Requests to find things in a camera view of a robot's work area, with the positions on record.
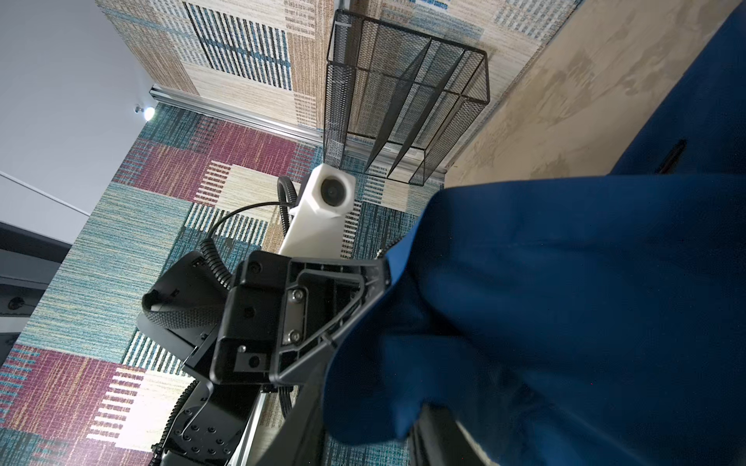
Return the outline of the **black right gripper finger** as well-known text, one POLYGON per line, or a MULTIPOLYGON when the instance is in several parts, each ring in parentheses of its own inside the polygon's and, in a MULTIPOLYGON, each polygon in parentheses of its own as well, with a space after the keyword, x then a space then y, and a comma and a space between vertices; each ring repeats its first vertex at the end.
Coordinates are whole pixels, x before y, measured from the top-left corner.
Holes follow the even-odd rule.
POLYGON ((410 464, 479 466, 484 462, 467 442, 448 409, 425 405, 409 435, 410 464))

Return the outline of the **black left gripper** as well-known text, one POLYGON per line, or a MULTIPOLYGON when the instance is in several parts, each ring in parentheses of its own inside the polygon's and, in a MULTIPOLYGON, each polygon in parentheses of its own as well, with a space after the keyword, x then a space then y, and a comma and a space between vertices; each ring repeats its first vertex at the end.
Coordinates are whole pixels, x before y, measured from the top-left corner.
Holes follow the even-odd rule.
POLYGON ((322 395, 330 357, 383 297, 391 279, 384 258, 290 260, 256 250, 239 264, 218 331, 211 381, 306 383, 258 465, 322 465, 322 395))

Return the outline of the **blue zip jacket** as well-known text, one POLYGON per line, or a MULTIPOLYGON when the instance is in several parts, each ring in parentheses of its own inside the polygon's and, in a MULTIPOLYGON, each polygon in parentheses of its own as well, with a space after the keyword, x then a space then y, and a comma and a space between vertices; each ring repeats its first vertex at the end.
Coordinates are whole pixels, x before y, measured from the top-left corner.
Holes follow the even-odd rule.
POLYGON ((610 174, 448 188, 330 363, 324 424, 448 409, 500 465, 745 461, 745 9, 610 174))

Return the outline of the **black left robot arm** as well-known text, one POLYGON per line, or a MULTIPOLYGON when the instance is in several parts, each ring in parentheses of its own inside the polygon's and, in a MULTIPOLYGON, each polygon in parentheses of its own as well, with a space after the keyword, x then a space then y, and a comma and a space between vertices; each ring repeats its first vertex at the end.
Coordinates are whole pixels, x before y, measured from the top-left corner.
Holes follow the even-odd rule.
POLYGON ((153 464, 225 465, 248 452, 270 393, 285 421, 260 464, 322 463, 326 367, 390 285, 385 260, 341 256, 355 191, 352 176, 328 165, 302 188, 281 178, 279 252, 256 250, 229 269, 207 237, 144 294, 138 329, 192 378, 153 464))

